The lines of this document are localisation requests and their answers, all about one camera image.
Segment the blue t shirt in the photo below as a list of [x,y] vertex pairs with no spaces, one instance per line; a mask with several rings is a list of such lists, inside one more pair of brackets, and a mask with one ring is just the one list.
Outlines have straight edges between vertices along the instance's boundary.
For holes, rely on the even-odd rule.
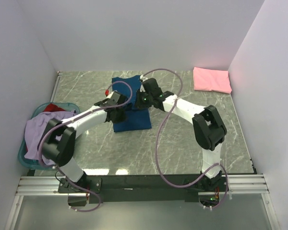
[[135,75],[131,78],[120,78],[120,77],[114,77],[112,78],[112,83],[123,81],[126,82],[132,89],[132,98],[130,100],[130,103],[132,106],[127,107],[125,110],[126,114],[126,120],[113,124],[113,130],[115,133],[119,132],[125,132],[125,131],[135,131],[135,130],[145,130],[145,129],[151,129],[151,121],[149,116],[148,109],[137,109],[135,107],[135,101],[136,101],[136,93],[141,87],[140,83],[140,76]]

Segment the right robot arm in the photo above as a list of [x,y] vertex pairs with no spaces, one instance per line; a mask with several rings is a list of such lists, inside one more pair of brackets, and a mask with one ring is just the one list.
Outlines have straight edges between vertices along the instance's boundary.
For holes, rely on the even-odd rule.
[[[162,180],[175,188],[187,188],[201,181],[204,190],[214,190],[218,185],[222,172],[226,171],[220,163],[220,153],[227,129],[218,110],[212,105],[204,107],[179,99],[177,95],[169,91],[153,94],[138,90],[135,106],[141,109],[153,106],[167,113],[159,125],[155,143],[155,162]],[[195,140],[202,148],[203,153],[200,176],[193,182],[184,185],[173,184],[167,180],[158,162],[160,132],[171,114],[177,115],[192,124]]]

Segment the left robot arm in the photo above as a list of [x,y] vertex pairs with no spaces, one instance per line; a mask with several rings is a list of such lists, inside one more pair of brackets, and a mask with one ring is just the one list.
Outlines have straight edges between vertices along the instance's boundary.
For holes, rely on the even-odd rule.
[[76,163],[73,154],[76,139],[88,129],[105,122],[120,123],[126,119],[125,106],[92,106],[71,118],[48,121],[37,147],[39,164],[55,167],[69,181],[74,192],[86,188],[86,173]]

